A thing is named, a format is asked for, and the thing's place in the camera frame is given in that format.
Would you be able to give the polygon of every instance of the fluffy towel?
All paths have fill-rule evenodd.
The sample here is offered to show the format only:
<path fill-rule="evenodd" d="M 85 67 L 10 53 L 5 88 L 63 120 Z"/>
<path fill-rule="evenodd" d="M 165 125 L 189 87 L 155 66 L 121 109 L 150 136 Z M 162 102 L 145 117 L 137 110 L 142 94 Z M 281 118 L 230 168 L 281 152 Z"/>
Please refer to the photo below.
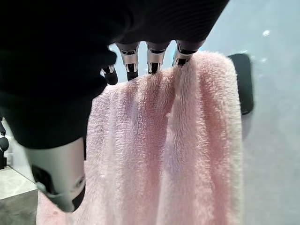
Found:
<path fill-rule="evenodd" d="M 93 101 L 82 205 L 65 214 L 40 194 L 37 224 L 240 224 L 241 140 L 236 74 L 220 54 L 109 86 Z"/>

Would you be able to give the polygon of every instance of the black fabric sleeve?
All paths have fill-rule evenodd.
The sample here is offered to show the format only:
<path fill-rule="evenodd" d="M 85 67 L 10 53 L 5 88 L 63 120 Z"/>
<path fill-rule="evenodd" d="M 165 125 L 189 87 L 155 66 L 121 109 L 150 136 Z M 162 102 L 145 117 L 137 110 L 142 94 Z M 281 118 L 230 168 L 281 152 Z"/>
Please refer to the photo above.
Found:
<path fill-rule="evenodd" d="M 107 46 L 138 27 L 146 8 L 145 0 L 0 3 L 0 112 L 21 145 L 86 136 L 92 99 L 106 86 L 99 71 L 116 60 Z"/>

